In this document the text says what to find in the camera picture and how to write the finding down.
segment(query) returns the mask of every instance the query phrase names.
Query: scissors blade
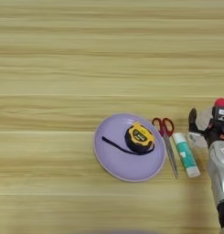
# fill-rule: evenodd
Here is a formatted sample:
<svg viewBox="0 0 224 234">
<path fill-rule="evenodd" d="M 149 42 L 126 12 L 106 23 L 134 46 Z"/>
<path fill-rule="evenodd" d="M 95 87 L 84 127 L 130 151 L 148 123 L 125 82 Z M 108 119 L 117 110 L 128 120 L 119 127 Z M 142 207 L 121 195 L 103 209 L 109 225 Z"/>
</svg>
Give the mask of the scissors blade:
<svg viewBox="0 0 224 234">
<path fill-rule="evenodd" d="M 176 166 L 176 159 L 175 159 L 175 156 L 174 156 L 174 152 L 173 152 L 171 143 L 169 141 L 169 137 L 166 134 L 165 130 L 164 130 L 164 140 L 165 140 L 165 145 L 166 145 L 166 150 L 167 150 L 167 154 L 168 154 L 168 157 L 169 157 L 169 161 L 170 161 L 170 164 L 172 166 L 174 175 L 175 175 L 175 177 L 177 179 L 178 171 L 177 171 L 177 166 Z"/>
</svg>

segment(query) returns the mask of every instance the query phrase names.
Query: white glue stick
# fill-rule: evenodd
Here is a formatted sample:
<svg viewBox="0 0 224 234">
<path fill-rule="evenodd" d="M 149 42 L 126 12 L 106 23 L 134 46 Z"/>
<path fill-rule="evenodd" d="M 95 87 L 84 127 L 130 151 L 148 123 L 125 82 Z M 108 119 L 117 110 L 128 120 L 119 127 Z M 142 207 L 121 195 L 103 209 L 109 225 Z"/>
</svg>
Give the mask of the white glue stick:
<svg viewBox="0 0 224 234">
<path fill-rule="evenodd" d="M 189 148 L 185 136 L 182 133 L 174 133 L 173 138 L 176 144 L 176 149 L 181 156 L 181 162 L 187 170 L 187 175 L 191 178 L 200 176 L 195 157 Z"/>
</svg>

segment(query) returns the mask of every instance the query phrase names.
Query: yellow tape measure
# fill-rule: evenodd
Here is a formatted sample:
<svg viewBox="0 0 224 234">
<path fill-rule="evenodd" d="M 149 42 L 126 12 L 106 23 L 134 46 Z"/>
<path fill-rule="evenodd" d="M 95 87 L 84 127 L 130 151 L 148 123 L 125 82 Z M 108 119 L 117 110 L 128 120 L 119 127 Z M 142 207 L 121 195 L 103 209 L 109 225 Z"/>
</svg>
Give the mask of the yellow tape measure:
<svg viewBox="0 0 224 234">
<path fill-rule="evenodd" d="M 135 122 L 133 126 L 126 131 L 124 139 L 127 146 L 132 151 L 122 148 L 120 145 L 107 139 L 105 136 L 102 137 L 102 140 L 105 143 L 110 144 L 127 154 L 145 155 L 153 152 L 155 149 L 155 137 L 139 122 Z"/>
<path fill-rule="evenodd" d="M 125 142 L 134 152 L 144 153 L 149 150 L 152 144 L 155 144 L 155 137 L 139 122 L 134 122 L 133 126 L 126 132 Z"/>
</svg>

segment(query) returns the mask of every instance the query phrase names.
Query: lavender plate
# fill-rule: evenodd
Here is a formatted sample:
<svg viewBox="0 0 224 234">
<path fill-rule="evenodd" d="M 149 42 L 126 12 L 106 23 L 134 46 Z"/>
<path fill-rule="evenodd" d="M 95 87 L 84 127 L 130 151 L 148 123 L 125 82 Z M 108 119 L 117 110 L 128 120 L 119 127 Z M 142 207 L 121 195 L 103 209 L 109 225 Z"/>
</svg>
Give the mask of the lavender plate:
<svg viewBox="0 0 224 234">
<path fill-rule="evenodd" d="M 129 150 L 124 136 L 134 122 L 141 123 L 155 136 L 155 149 L 145 155 L 127 154 L 101 138 L 105 136 Z M 165 146 L 160 133 L 147 120 L 132 114 L 115 114 L 105 119 L 94 136 L 94 152 L 101 165 L 113 176 L 128 182 L 141 182 L 155 176 L 165 162 Z"/>
</svg>

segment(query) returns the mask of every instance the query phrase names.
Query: wooden table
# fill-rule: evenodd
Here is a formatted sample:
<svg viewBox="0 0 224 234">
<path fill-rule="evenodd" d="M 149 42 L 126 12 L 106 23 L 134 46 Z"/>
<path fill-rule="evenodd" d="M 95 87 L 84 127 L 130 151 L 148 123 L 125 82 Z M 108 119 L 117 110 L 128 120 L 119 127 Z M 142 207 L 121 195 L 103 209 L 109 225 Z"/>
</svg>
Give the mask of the wooden table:
<svg viewBox="0 0 224 234">
<path fill-rule="evenodd" d="M 92 136 L 106 117 L 169 117 L 224 96 L 224 0 L 0 0 L 0 234 L 219 232 L 202 176 L 177 158 L 145 183 L 107 174 Z"/>
</svg>

